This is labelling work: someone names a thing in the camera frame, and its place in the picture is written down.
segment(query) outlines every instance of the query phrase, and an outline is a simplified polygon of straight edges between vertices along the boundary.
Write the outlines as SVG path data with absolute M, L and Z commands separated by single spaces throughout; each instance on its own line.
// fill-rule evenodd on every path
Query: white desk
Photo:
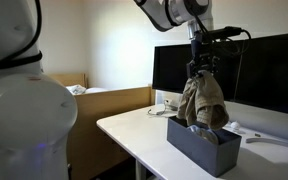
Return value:
M 97 125 L 159 179 L 216 179 L 201 169 L 166 140 L 167 117 L 151 116 L 147 112 L 163 110 L 151 106 L 100 119 Z M 245 139 L 261 137 L 276 139 L 245 128 L 241 131 L 241 148 L 237 166 L 218 179 L 287 179 L 288 148 L 268 143 L 246 144 Z

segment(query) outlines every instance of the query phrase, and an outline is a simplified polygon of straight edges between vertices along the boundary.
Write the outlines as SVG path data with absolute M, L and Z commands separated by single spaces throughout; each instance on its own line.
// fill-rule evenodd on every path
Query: computer monitor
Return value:
M 218 72 L 214 74 L 220 85 L 224 99 L 234 98 L 240 55 L 234 56 L 223 51 L 236 51 L 236 45 L 242 46 L 243 41 L 219 42 L 214 48 L 215 54 L 220 58 L 217 63 Z M 208 51 L 203 45 L 201 53 Z M 153 89 L 167 92 L 183 93 L 187 81 L 186 64 L 192 60 L 190 44 L 168 45 L 155 47 Z
M 288 34 L 250 41 L 235 101 L 288 113 Z

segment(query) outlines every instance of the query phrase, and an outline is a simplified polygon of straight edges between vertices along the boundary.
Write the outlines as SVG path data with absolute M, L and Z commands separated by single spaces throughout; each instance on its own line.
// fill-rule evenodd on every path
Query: floor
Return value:
M 147 171 L 146 176 L 150 177 L 152 173 Z M 90 180 L 135 180 L 135 159 L 131 157 Z

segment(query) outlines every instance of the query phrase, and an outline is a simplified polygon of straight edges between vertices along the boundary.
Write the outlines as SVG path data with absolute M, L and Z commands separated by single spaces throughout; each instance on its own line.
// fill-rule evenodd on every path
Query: gray plastic bin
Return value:
M 167 141 L 214 177 L 219 177 L 236 166 L 242 137 L 221 129 L 214 131 L 219 145 L 192 133 L 186 120 L 168 118 Z

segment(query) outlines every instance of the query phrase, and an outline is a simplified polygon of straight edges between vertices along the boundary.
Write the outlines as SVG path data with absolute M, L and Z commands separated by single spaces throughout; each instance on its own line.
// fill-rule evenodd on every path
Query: gray towel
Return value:
M 203 77 L 187 80 L 177 118 L 186 119 L 188 126 L 203 123 L 213 130 L 221 129 L 229 119 L 222 90 L 210 72 L 200 73 Z

